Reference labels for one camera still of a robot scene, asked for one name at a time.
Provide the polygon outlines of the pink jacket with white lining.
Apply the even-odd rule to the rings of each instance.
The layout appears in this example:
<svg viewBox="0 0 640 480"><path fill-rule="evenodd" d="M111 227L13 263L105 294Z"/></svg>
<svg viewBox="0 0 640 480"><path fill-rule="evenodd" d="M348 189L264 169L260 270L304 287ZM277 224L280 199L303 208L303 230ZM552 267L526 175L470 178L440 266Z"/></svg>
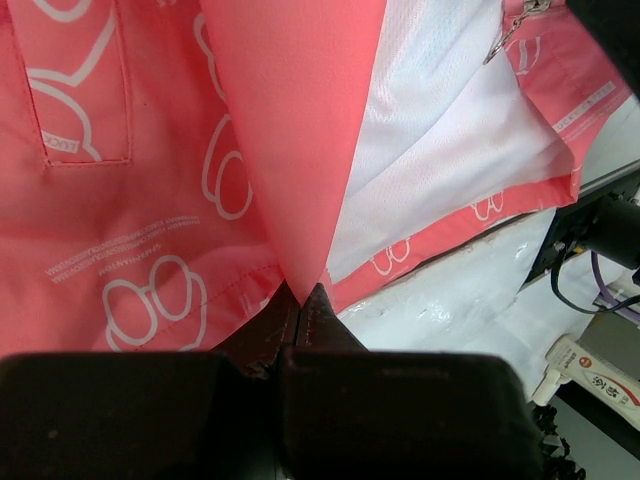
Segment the pink jacket with white lining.
<svg viewBox="0 0 640 480"><path fill-rule="evenodd" d="M1 352L345 308L573 203L631 92L567 1L5 1Z"/></svg>

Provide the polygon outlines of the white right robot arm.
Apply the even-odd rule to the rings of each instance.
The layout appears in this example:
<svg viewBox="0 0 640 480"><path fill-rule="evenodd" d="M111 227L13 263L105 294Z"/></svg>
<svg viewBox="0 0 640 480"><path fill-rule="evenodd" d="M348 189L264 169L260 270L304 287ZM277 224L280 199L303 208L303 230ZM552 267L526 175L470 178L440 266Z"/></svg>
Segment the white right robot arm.
<svg viewBox="0 0 640 480"><path fill-rule="evenodd" d="M594 37L621 73L634 97L639 96L639 3L637 1L570 1L569 11ZM634 271L639 282L639 155L627 167L601 177L579 195L578 201L555 214L550 230L527 277L551 272L556 296L561 265L583 247Z"/></svg>

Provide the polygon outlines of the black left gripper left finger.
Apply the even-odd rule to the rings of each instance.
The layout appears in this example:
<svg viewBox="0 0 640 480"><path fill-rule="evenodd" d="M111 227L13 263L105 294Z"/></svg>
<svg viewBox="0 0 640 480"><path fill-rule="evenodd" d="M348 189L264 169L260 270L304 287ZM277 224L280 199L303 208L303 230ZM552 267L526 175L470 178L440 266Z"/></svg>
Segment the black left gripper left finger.
<svg viewBox="0 0 640 480"><path fill-rule="evenodd" d="M287 286L202 352L43 352L1 363L5 479L280 479L269 376Z"/></svg>

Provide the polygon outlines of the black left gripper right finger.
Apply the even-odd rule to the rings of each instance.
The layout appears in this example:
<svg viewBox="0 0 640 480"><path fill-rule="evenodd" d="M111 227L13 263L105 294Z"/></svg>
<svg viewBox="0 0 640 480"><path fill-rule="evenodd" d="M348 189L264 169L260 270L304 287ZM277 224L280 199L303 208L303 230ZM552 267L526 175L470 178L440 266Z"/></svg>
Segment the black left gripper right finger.
<svg viewBox="0 0 640 480"><path fill-rule="evenodd" d="M369 351L325 288L279 356L280 455L294 479L539 479L520 379L484 354Z"/></svg>

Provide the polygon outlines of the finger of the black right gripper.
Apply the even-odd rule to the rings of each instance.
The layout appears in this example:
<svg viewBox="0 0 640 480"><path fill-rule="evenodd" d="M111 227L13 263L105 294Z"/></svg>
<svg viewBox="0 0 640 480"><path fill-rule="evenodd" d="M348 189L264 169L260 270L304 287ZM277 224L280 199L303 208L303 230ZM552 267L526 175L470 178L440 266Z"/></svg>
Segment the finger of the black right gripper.
<svg viewBox="0 0 640 480"><path fill-rule="evenodd" d="M568 0L567 5L639 98L639 0Z"/></svg>

